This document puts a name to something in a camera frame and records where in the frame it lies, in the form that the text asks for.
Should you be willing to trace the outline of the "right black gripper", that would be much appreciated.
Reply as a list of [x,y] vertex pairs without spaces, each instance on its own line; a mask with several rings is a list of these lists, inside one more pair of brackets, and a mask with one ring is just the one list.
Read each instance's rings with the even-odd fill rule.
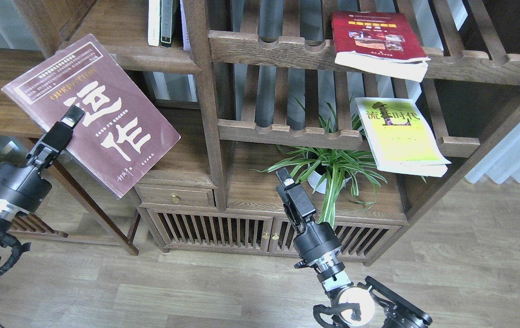
[[316,208],[302,185],[295,184],[287,168],[277,170],[276,176],[281,184],[277,185],[276,190],[283,201],[287,218],[295,231],[305,231],[307,222],[311,220]]

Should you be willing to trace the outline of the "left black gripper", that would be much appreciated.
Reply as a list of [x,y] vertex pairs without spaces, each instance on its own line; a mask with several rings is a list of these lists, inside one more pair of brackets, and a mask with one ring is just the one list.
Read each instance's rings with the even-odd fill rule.
[[36,167],[40,171],[52,166],[54,160],[69,144],[73,130],[84,116],[85,110],[76,105],[70,106],[61,121],[56,122],[44,133],[27,154],[26,165]]

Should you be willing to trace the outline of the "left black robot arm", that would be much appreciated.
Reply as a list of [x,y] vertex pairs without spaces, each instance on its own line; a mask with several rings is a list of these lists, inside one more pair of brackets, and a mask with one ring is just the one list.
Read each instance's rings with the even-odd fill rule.
[[56,124],[44,133],[27,154],[23,167],[8,162],[0,164],[0,277],[10,270],[29,251],[30,243],[20,243],[8,231],[15,216],[31,214],[52,188],[41,176],[64,151],[73,136],[84,110],[73,105]]

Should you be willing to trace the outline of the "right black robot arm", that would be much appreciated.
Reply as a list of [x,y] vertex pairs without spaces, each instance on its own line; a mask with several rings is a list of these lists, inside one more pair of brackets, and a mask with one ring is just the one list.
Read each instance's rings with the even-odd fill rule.
[[285,213],[297,235],[293,239],[300,261],[295,268],[316,271],[330,306],[313,307],[314,319],[323,328],[357,328],[370,322],[375,308],[385,315],[385,328],[428,328],[432,318],[412,303],[393,292],[374,278],[367,276],[364,283],[354,285],[345,272],[345,264],[338,259],[341,243],[329,223],[315,222],[316,212],[302,185],[289,172],[276,172],[277,186]]

